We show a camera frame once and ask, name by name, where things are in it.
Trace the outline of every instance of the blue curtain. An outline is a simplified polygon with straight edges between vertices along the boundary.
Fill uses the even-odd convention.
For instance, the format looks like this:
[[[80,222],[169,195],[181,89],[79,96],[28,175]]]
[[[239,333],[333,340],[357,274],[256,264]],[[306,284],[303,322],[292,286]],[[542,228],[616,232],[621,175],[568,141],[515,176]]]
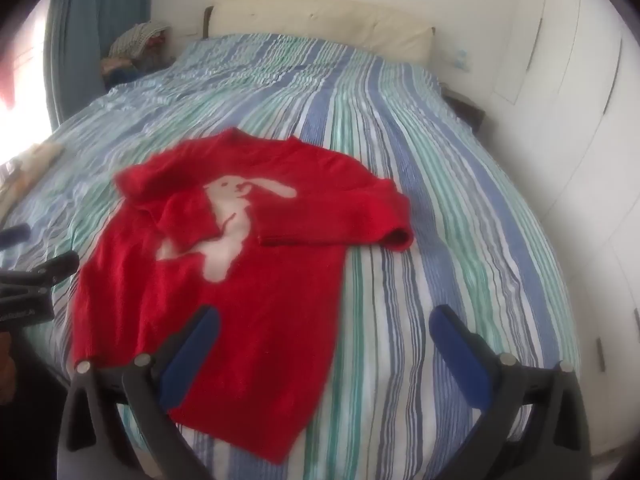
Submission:
[[[51,0],[44,72],[54,130],[106,92],[100,60],[119,35],[150,15],[151,0]]]

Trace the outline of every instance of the cream headboard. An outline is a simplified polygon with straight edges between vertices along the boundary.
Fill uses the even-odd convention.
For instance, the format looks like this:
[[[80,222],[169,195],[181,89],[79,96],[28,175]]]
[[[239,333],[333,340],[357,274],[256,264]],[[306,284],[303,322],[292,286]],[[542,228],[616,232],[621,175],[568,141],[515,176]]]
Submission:
[[[205,10],[203,38],[255,32],[320,38],[426,66],[434,28],[399,10],[350,0],[220,0]]]

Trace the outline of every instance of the bed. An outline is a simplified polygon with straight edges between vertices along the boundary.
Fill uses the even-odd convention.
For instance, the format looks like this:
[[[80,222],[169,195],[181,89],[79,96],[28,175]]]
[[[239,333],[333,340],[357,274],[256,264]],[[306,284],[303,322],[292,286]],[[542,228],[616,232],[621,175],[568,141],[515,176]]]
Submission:
[[[169,69],[117,86],[64,123],[52,138],[65,152],[8,219],[29,223],[31,241],[2,254],[2,266],[28,268],[69,249],[87,261],[120,201],[113,174],[183,139],[238,126],[354,156],[409,197],[415,242],[404,253],[350,249],[332,370],[289,458],[273,465],[180,429],[220,480],[432,478],[478,414],[433,351],[431,309],[449,304],[495,351],[524,364],[578,367],[558,264],[524,200],[423,66],[430,38],[412,35],[423,63],[379,56],[375,42],[278,32],[212,34]],[[53,322],[27,330],[62,378],[72,373],[76,284],[55,288]]]

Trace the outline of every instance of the sweater sleeve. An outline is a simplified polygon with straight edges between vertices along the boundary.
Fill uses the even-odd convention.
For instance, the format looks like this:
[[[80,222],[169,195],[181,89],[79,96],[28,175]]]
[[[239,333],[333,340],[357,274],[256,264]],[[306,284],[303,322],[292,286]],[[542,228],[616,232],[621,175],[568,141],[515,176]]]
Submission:
[[[271,200],[253,208],[262,245],[343,244],[402,251],[414,235],[409,201],[391,180],[362,189]]]
[[[125,200],[151,215],[158,230],[178,252],[185,252],[206,238],[220,236],[202,187],[203,176],[195,172],[203,166],[203,156],[210,152],[210,145],[210,139],[189,140],[127,168],[114,178]]]

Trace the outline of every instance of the blue clamp pad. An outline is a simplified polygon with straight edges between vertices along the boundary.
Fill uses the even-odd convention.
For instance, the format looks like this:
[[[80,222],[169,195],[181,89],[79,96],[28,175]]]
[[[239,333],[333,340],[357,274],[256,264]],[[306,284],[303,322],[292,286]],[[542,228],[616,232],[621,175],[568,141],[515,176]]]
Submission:
[[[165,412],[184,400],[219,333],[220,314],[213,307],[205,308],[159,378],[158,403]]]
[[[474,341],[478,336],[469,332],[447,305],[433,309],[429,332],[466,402],[485,412],[492,403],[494,380],[486,368],[486,360],[483,363],[478,355],[484,351]]]

